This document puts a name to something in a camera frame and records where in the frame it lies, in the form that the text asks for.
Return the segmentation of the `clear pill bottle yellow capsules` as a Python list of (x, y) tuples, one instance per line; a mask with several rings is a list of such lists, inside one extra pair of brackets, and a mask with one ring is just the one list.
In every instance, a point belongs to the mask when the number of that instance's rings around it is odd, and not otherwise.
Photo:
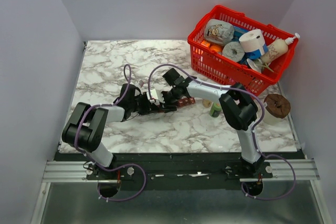
[(202, 100), (202, 105), (205, 107), (205, 108), (210, 108), (212, 106), (213, 102), (208, 100), (208, 99), (203, 99)]

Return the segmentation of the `green pill bottle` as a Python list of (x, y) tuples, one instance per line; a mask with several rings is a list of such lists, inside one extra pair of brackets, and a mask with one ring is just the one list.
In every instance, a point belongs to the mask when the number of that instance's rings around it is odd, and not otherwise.
[(221, 105), (219, 103), (213, 103), (209, 114), (211, 117), (217, 118), (219, 117), (221, 111), (222, 111)]

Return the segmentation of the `red weekly pill organizer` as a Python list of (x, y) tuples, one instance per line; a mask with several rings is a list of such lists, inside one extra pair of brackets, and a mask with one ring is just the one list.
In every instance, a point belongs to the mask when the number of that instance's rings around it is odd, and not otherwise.
[(194, 98), (181, 98), (176, 102), (176, 105), (179, 108), (182, 108), (184, 106), (193, 105), (195, 103), (196, 103), (196, 101), (195, 101)]

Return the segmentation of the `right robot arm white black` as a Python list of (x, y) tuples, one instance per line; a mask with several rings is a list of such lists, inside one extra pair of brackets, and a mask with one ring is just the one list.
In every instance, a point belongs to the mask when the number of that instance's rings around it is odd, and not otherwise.
[(163, 92), (163, 101), (172, 104), (182, 97), (194, 97), (220, 104), (226, 122), (236, 130), (241, 146), (241, 171), (249, 178), (260, 172), (264, 161), (257, 144), (255, 123), (258, 107), (240, 83), (233, 86), (214, 85), (194, 77), (182, 77), (171, 68), (163, 75), (171, 90)]

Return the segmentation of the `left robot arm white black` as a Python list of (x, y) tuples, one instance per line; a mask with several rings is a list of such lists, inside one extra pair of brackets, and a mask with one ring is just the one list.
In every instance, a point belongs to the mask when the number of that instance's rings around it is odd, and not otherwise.
[(158, 113), (159, 110), (159, 106), (148, 99), (146, 92), (142, 93), (135, 85), (125, 83), (113, 104), (91, 106), (83, 102), (77, 103), (63, 129), (61, 139), (98, 163), (98, 173), (104, 179), (112, 179), (117, 170), (112, 163), (113, 154), (102, 143), (105, 125), (123, 122), (133, 112), (147, 115)]

